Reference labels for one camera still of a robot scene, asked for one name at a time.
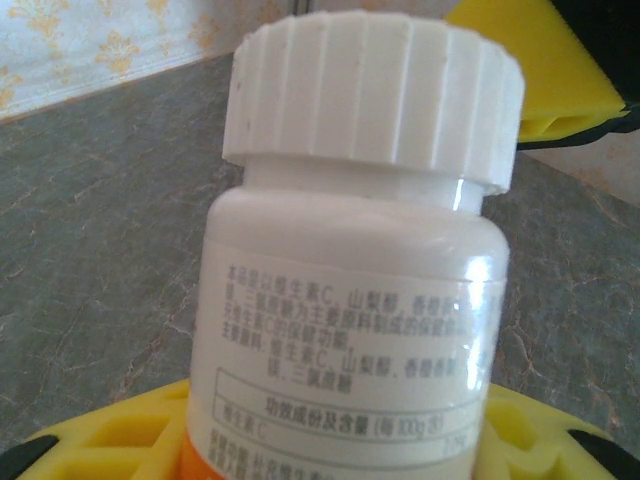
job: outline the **white bottle cap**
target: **white bottle cap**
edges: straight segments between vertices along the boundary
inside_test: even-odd
[[[502,193],[523,95],[517,62],[474,32],[363,11],[289,17],[235,53],[223,157],[368,162]]]

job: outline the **patterned wallpaper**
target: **patterned wallpaper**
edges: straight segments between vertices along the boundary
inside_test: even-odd
[[[0,122],[202,58],[292,0],[0,0]]]

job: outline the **white plastic bottle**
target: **white plastic bottle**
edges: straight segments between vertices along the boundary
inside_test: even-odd
[[[468,479],[508,263],[523,97],[498,45],[318,13],[237,50],[183,479]]]

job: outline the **gray marble countertop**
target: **gray marble countertop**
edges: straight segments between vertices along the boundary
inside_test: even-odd
[[[230,60],[0,127],[0,450],[188,375]],[[493,381],[640,454],[640,210],[520,156]]]

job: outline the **yellow object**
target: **yellow object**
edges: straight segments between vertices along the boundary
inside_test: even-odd
[[[556,140],[628,111],[549,0],[463,0],[446,20],[501,43],[526,80],[519,142]]]
[[[60,441],[20,480],[176,480],[187,380],[39,432]],[[611,480],[567,433],[607,437],[571,415],[492,385],[474,480]]]

